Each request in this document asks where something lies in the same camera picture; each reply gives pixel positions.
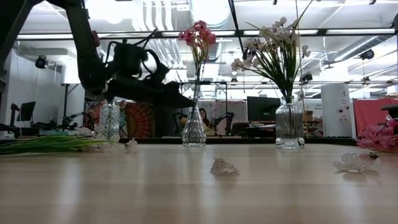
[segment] glass vase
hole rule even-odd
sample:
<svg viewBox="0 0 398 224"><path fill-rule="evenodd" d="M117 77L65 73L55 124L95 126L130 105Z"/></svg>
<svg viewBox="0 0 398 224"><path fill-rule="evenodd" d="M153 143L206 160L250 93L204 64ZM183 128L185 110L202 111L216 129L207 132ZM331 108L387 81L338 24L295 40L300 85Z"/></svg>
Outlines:
<svg viewBox="0 0 398 224"><path fill-rule="evenodd" d="M112 135L119 134L119 117L119 106L105 101L101 106L99 125L103 128L107 140L110 140Z"/></svg>
<svg viewBox="0 0 398 224"><path fill-rule="evenodd" d="M201 147L206 144L205 128L200 117L198 100L195 100L195 106L190 108L187 122L182 131L182 144L187 147Z"/></svg>
<svg viewBox="0 0 398 224"><path fill-rule="evenodd" d="M304 148L303 111L292 103L292 96L282 100L276 111L276 146L279 149Z"/></svg>

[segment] woman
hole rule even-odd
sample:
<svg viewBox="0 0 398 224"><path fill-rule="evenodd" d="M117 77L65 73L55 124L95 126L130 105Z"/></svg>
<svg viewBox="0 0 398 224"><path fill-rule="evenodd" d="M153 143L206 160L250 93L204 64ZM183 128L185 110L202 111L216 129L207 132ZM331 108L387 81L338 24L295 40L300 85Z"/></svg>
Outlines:
<svg viewBox="0 0 398 224"><path fill-rule="evenodd" d="M213 130L212 130L212 128L213 128L213 123L210 122L210 121L207 119L207 112L206 112L206 110L205 110L204 108L200 108L200 109L199 109L199 112L200 112L201 120L203 121L203 124L205 125L205 133L206 133L206 135L214 135L214 132L213 132Z"/></svg>

